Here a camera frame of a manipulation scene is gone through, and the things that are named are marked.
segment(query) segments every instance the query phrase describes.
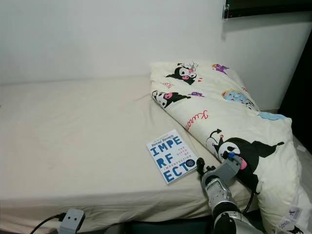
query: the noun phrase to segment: pink tongue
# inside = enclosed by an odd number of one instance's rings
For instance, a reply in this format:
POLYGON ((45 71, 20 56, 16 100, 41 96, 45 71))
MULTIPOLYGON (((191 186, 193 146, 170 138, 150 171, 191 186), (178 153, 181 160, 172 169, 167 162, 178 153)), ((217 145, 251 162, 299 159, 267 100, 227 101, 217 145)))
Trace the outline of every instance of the pink tongue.
POLYGON ((241 160, 242 160, 242 165, 240 165, 240 170, 244 170, 246 167, 247 167, 247 162, 243 159, 243 158, 241 158, 241 157, 239 157, 241 160))

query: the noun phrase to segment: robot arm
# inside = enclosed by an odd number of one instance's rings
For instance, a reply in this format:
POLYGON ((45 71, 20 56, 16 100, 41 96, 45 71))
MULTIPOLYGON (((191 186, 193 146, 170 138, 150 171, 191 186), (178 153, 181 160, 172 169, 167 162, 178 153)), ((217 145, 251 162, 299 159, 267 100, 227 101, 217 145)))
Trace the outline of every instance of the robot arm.
POLYGON ((237 174, 242 160, 234 153, 229 153, 218 168, 208 166, 205 173, 204 160, 199 158, 196 163, 201 185, 213 212, 214 234, 263 234, 239 211, 226 185, 237 174))

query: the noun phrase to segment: book cover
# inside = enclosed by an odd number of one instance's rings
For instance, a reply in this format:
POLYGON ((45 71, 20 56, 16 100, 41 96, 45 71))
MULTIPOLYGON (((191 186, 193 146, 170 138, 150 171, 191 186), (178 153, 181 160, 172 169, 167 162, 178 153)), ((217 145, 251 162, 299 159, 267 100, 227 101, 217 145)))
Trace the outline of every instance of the book cover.
POLYGON ((196 168, 197 157, 176 130, 149 142, 147 148, 167 184, 196 168))

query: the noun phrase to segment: mattress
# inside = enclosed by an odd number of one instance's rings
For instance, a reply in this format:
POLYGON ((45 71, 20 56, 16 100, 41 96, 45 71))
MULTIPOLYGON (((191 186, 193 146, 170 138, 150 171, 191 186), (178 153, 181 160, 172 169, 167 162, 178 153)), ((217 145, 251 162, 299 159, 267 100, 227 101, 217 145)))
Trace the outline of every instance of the mattress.
MULTIPOLYGON (((85 211, 81 231, 209 215, 197 173, 166 185, 146 143, 176 129, 206 163, 219 162, 149 91, 148 77, 2 86, 0 229, 29 233, 69 208, 85 211)), ((230 190, 243 209, 250 192, 237 180, 230 190)))

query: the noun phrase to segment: dark floor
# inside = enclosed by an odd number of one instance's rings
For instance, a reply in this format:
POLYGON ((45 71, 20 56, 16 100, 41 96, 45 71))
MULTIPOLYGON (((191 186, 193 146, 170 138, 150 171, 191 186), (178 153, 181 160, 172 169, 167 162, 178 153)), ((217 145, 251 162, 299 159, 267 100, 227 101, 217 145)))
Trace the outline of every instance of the dark floor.
MULTIPOLYGON (((264 231, 261 221, 260 211, 247 213, 246 218, 258 229, 264 231)), ((111 228, 83 234, 205 234, 210 233, 213 220, 211 216, 194 219, 175 219, 164 222, 139 222, 132 221, 111 228)))

